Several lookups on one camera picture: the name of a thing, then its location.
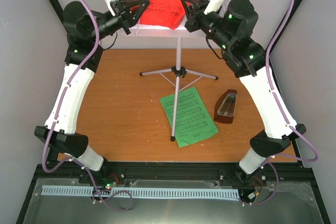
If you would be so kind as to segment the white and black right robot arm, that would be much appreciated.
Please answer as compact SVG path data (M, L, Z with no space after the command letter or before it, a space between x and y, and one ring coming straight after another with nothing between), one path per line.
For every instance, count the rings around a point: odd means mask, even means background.
M283 152L306 132L287 110L266 67L263 47L251 38L258 14L249 0L231 0L224 16L208 0L181 0L189 32L201 30L221 48L222 59L249 92L264 129L250 139L250 149L239 167L250 175L270 156Z

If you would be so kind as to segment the green sheet music page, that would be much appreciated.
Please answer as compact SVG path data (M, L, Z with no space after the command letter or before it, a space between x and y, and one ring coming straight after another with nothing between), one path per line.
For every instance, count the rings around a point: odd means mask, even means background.
M186 147L211 138L218 129L195 87L178 95L175 139L178 146Z

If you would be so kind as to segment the brown wooden metronome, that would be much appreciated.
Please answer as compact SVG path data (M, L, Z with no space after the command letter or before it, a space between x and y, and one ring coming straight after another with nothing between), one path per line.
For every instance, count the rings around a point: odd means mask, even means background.
M237 91L228 89L217 100L214 107L213 119L215 122L223 124L232 124L236 109Z

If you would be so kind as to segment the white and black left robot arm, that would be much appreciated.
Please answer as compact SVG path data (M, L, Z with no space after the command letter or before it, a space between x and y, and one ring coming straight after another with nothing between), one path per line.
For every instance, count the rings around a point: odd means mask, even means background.
M108 180L109 170L103 166L105 159L89 146L88 137L76 133L79 110L103 53L99 41L120 29L129 34L149 4L149 0L118 0L108 3L109 11L100 13L73 1L63 11L68 41L64 77L50 116L43 126L35 128L34 135L45 148L51 147L90 169L91 178L100 184Z

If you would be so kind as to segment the clear plastic metronome cover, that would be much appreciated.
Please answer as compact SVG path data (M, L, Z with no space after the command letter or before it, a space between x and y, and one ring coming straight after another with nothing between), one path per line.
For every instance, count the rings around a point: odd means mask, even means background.
M236 97L234 93L229 93L217 110L217 114L220 116L233 117L235 114Z

